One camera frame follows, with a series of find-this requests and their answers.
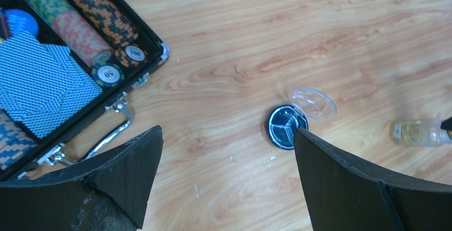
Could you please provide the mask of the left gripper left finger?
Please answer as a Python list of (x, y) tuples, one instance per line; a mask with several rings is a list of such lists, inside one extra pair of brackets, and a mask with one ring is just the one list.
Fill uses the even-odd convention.
[(72, 166), (1, 182), (1, 230), (137, 230), (163, 150), (157, 125)]

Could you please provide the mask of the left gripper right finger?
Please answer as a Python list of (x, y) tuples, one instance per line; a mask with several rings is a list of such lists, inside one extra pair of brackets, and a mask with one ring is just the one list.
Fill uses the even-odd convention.
[(294, 137), (314, 230), (451, 230), (451, 186), (395, 172), (320, 139)]

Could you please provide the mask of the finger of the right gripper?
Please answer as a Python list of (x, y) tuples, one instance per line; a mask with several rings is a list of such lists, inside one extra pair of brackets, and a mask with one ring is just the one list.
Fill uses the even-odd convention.
[(452, 131), (452, 117), (442, 121), (440, 128), (445, 131)]

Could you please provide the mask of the clear pill bottle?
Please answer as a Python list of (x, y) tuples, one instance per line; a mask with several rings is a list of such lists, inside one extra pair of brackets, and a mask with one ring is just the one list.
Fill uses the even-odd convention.
[(396, 120), (389, 128), (391, 140), (402, 146), (436, 147), (451, 144), (451, 131), (440, 128), (439, 118)]

